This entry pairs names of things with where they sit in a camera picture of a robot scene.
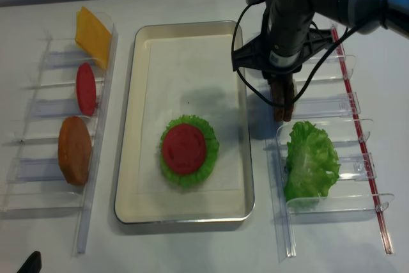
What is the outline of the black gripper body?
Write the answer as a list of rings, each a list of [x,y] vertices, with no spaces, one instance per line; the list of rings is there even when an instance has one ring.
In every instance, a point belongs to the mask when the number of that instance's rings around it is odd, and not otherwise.
[[[246,0],[266,4],[260,34],[232,52],[233,69],[260,70],[272,75],[299,72],[302,65],[333,44],[329,29],[311,27],[311,0]]]

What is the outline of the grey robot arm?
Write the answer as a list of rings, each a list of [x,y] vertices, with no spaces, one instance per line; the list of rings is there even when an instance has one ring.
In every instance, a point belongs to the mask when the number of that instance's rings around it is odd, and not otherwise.
[[[315,14],[361,34],[378,27],[408,35],[408,0],[246,0],[265,3],[260,34],[235,50],[233,68],[274,75],[298,72],[302,65],[334,45],[328,29],[311,26]]]

